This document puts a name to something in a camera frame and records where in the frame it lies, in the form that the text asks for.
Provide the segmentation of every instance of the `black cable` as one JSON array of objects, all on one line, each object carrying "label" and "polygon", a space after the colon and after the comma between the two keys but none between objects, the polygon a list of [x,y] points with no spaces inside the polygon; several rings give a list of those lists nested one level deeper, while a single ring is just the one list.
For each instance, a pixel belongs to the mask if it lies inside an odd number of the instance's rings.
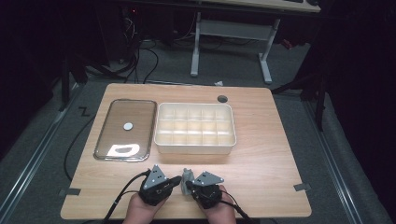
[{"label": "black cable", "polygon": [[70,181],[72,181],[72,177],[67,172],[67,167],[66,167],[67,158],[69,156],[70,150],[71,150],[72,146],[76,143],[76,141],[79,138],[79,136],[81,135],[82,131],[84,131],[84,129],[88,126],[88,124],[91,123],[91,121],[93,121],[93,119],[95,117],[96,117],[96,115],[93,115],[92,118],[90,118],[90,120],[88,120],[88,122],[79,130],[79,132],[76,134],[76,136],[74,137],[73,141],[70,143],[69,147],[67,148],[66,155],[64,155],[64,173],[66,174],[67,179],[69,179]]},{"label": "black cable", "polygon": [[122,195],[127,194],[127,193],[138,193],[139,190],[128,190],[122,193]]},{"label": "black cable", "polygon": [[77,55],[76,54],[76,57],[78,59],[80,59],[84,64],[88,64],[89,66],[93,67],[94,69],[96,69],[100,73],[99,74],[95,73],[95,72],[93,72],[92,70],[90,70],[88,68],[85,68],[86,72],[88,72],[90,74],[97,75],[97,76],[102,74],[104,76],[108,76],[108,77],[112,77],[112,78],[116,78],[116,79],[124,79],[124,77],[120,76],[120,73],[126,72],[126,71],[128,71],[129,69],[131,69],[134,66],[134,60],[133,60],[133,57],[132,57],[132,59],[130,60],[130,62],[128,63],[127,66],[121,68],[118,71],[113,72],[113,71],[110,71],[107,68],[103,67],[101,64],[96,63],[96,62],[94,62],[94,61],[92,61],[92,60],[90,60],[88,58],[83,57],[82,55]]},{"label": "black cable", "polygon": [[210,37],[207,37],[209,40],[210,39],[215,39],[216,41],[219,41],[219,44],[217,45],[217,46],[215,46],[214,48],[206,48],[206,47],[204,47],[202,44],[200,44],[199,46],[200,46],[200,48],[201,49],[208,49],[208,50],[214,50],[214,49],[218,49],[218,48],[220,48],[222,45],[223,45],[223,39],[221,38],[221,39],[218,39],[218,38],[210,38]]},{"label": "black cable", "polygon": [[131,69],[131,72],[125,77],[124,83],[127,83],[127,82],[128,82],[129,77],[131,76],[131,74],[132,74],[132,73],[136,70],[136,68],[137,68],[137,64],[138,64],[138,62],[139,62],[139,54],[137,54],[137,57],[136,57],[136,56],[134,56],[134,57],[136,58],[136,63],[135,63],[135,65],[134,65],[134,68]]},{"label": "black cable", "polygon": [[134,84],[139,83],[139,76],[137,75],[137,65],[139,63],[139,60],[140,60],[140,48],[137,49],[137,64],[136,64],[136,68],[134,69]]},{"label": "black cable", "polygon": [[194,44],[194,42],[193,41],[191,41],[190,42],[190,44],[180,44],[180,43],[177,43],[176,41],[174,41],[173,42],[174,44],[176,44],[176,45],[179,45],[179,46],[181,46],[181,47],[189,47],[189,46],[192,46],[193,44]]},{"label": "black cable", "polygon": [[85,221],[85,222],[83,222],[83,223],[81,223],[81,224],[88,224],[88,223],[91,223],[91,222],[94,222],[95,220],[88,220],[88,221]]},{"label": "black cable", "polygon": [[151,53],[153,53],[153,54],[155,55],[156,59],[157,59],[157,62],[155,63],[155,65],[154,65],[154,67],[151,69],[151,71],[145,76],[145,79],[143,80],[143,84],[146,84],[146,81],[148,80],[149,75],[151,75],[151,73],[157,68],[158,61],[159,61],[159,58],[158,58],[157,53],[155,53],[155,52],[152,51],[151,49],[145,49],[145,50],[148,50],[148,51],[150,51]]},{"label": "black cable", "polygon": [[128,187],[132,184],[132,182],[134,182],[134,181],[135,181],[137,178],[139,178],[140,176],[143,176],[143,175],[148,176],[150,172],[151,172],[150,170],[147,170],[146,172],[143,172],[143,173],[140,173],[140,174],[136,175],[134,178],[132,178],[132,179],[125,185],[125,187],[124,187],[124,188],[122,189],[122,191],[120,192],[119,196],[117,196],[116,200],[114,201],[114,203],[111,205],[110,209],[108,210],[107,215],[105,216],[105,218],[104,218],[103,221],[102,221],[103,224],[106,224],[106,223],[108,222],[108,220],[109,220],[110,217],[111,217],[111,214],[113,214],[113,212],[114,212],[114,209],[116,209],[117,204],[119,204],[122,195],[125,194],[125,190],[128,189]]},{"label": "black cable", "polygon": [[[225,202],[225,201],[223,201],[223,200],[215,200],[215,199],[213,199],[213,198],[207,197],[207,196],[204,195],[204,194],[200,194],[200,197],[204,197],[204,198],[209,199],[209,200],[214,201],[214,202],[227,204],[227,205],[233,207],[233,208],[236,210],[236,212],[239,213],[239,215],[241,215],[241,217],[242,217],[244,220],[248,221],[248,222],[251,223],[251,224],[256,224],[256,222],[255,222],[251,217],[249,217],[249,215],[248,215],[247,213],[245,213],[244,210],[242,210],[242,208],[239,206],[238,202],[237,202],[236,199],[233,197],[233,195],[231,195],[230,193],[228,193],[228,192],[226,192],[226,191],[223,191],[223,190],[221,190],[221,192],[224,192],[224,193],[226,193],[228,196],[230,196],[230,197],[233,199],[233,202],[234,202],[235,204],[232,204],[232,203],[229,203],[229,202]],[[276,220],[274,220],[273,218],[269,218],[269,219],[270,219],[271,221],[273,221],[275,224],[277,224]]]},{"label": "black cable", "polygon": [[228,44],[232,44],[232,45],[245,46],[245,45],[248,45],[248,44],[251,44],[251,43],[256,43],[259,40],[250,39],[250,40],[248,40],[248,41],[246,41],[244,43],[237,43],[237,42],[233,42],[233,41],[230,41],[230,40],[227,40],[226,38],[224,38],[223,41],[228,43]]}]

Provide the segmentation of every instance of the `desk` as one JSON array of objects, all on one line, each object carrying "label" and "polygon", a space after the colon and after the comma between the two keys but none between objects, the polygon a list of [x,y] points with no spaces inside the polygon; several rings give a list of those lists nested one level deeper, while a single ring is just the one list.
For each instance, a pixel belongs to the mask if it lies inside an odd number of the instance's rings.
[{"label": "desk", "polygon": [[[171,10],[184,10],[208,13],[232,13],[240,15],[256,15],[273,19],[293,18],[307,21],[337,21],[339,18],[326,18],[319,15],[320,7],[311,6],[306,1],[295,3],[286,0],[202,0],[202,4],[197,4],[199,0],[169,1],[169,0],[110,0],[110,2],[134,7],[160,7]],[[266,53],[260,57],[262,70],[267,68],[265,62]],[[63,78],[63,98],[68,101],[68,76],[64,72]],[[72,72],[78,82],[84,82]]]},{"label": "desk", "polygon": [[[202,2],[222,3],[245,7],[268,7],[282,10],[298,10],[303,12],[320,12],[319,7],[313,7],[307,4],[305,1],[302,3],[294,3],[282,0],[201,0]],[[262,75],[266,84],[272,83],[271,74],[268,68],[267,57],[270,52],[270,48],[273,44],[276,36],[276,31],[280,23],[280,19],[276,19],[272,25],[257,25],[257,24],[245,24],[239,22],[228,22],[228,21],[212,21],[212,20],[201,20],[201,13],[198,12],[196,16],[195,25],[195,45],[192,53],[191,61],[191,75],[193,77],[198,76],[199,70],[199,57],[200,57],[200,35],[219,35],[225,37],[236,37],[254,40],[266,41],[263,52],[259,54],[259,61],[262,67]]]},{"label": "desk", "polygon": [[[160,103],[216,104],[219,95],[228,97],[233,109],[237,143],[229,155],[160,154],[152,142],[143,162],[97,161],[94,147],[110,103],[128,98]],[[65,198],[61,216],[65,219],[102,219],[125,184],[135,175],[159,164],[168,177],[182,175],[189,168],[224,178],[224,186],[251,217],[308,217],[311,208],[301,184],[290,145],[272,93],[264,88],[110,84],[92,125],[86,146],[70,188],[80,194]],[[139,189],[143,177],[129,189]],[[122,197],[112,218],[124,218],[130,195]],[[204,218],[191,196],[174,188],[156,218]]]}]

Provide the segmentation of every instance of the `small hole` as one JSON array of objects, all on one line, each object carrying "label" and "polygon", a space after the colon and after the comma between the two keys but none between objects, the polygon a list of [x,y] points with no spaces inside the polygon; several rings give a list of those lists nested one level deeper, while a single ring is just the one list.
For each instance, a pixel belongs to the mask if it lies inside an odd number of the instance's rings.
[{"label": "small hole", "polygon": [[220,103],[226,103],[228,101],[228,98],[225,95],[220,95],[220,96],[218,96],[218,101]]}]

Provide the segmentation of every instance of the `table top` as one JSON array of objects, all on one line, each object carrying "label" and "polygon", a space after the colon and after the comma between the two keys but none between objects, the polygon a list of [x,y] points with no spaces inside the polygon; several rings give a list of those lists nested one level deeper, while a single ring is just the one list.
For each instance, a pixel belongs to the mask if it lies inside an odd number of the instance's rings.
[{"label": "table top", "polygon": [[319,6],[311,6],[306,0],[302,3],[295,3],[285,0],[202,0],[203,2],[221,3],[240,5],[245,7],[265,7],[273,9],[302,11],[302,12],[320,12]]},{"label": "table top", "polygon": [[[93,157],[106,112],[116,99],[152,100],[158,105],[219,104],[219,95],[227,96],[226,104],[233,110],[237,142],[228,155],[161,154],[152,142],[150,155],[143,162],[98,161]],[[306,193],[294,189],[302,180],[268,89],[110,84],[70,186],[81,192],[66,196],[62,218],[104,218],[125,184],[155,164],[169,178],[182,175],[184,168],[192,169],[195,176],[208,171],[224,178],[223,185],[250,217],[308,217],[311,214]],[[137,179],[129,189],[138,190],[143,179]],[[112,218],[125,217],[129,199],[128,194],[122,197]],[[204,218],[204,215],[193,198],[183,195],[181,187],[176,187],[156,218]]]}]

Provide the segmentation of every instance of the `gray carpet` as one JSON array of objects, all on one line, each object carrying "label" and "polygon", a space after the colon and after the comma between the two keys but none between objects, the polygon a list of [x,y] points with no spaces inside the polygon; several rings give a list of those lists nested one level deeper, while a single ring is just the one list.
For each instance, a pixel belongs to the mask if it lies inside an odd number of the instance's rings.
[{"label": "gray carpet", "polygon": [[[271,86],[263,83],[257,55],[251,51],[257,50],[260,42],[242,48],[234,44],[210,42],[203,44],[200,74],[190,77],[191,46],[174,45],[172,48],[158,44],[154,50],[159,57],[155,71],[148,79],[148,83],[177,82],[196,85],[214,85],[222,81],[224,86],[267,87],[274,89],[292,81],[309,46],[295,49],[284,49],[274,45],[268,63],[273,75]],[[140,50],[138,65],[139,81],[153,68],[156,60],[154,54],[148,50]],[[94,116],[106,85],[115,80],[105,77],[90,77],[89,82],[82,88],[76,101],[70,105],[63,122],[54,135],[49,151],[41,162],[34,178],[14,209],[8,223],[82,223],[83,220],[62,220],[60,211],[64,198],[59,196],[61,189],[67,189],[70,182],[64,173],[65,154],[78,132]],[[33,155],[39,141],[57,115],[60,106],[59,86],[54,90],[55,97],[43,107],[32,119],[29,127],[21,135],[20,140],[0,163],[0,179],[2,180],[0,199],[6,199],[12,186],[24,165]],[[311,203],[312,215],[305,218],[277,218],[278,223],[349,223],[347,213],[334,187],[332,177],[321,151],[321,144],[312,125],[311,117],[307,114],[304,104],[300,102],[298,91],[287,91],[276,95],[282,123],[302,180],[312,187],[307,192]],[[331,102],[327,100],[324,113],[324,133],[339,162],[339,168],[351,189],[357,207],[360,209],[364,223],[391,223],[388,214],[378,202],[370,183],[362,172],[350,150],[336,116],[332,111]],[[88,117],[82,116],[82,107],[86,107]],[[70,175],[75,172],[79,155],[91,128],[91,123],[78,136],[77,141],[70,147],[67,157],[67,171]],[[269,219],[261,223],[273,223]]]}]

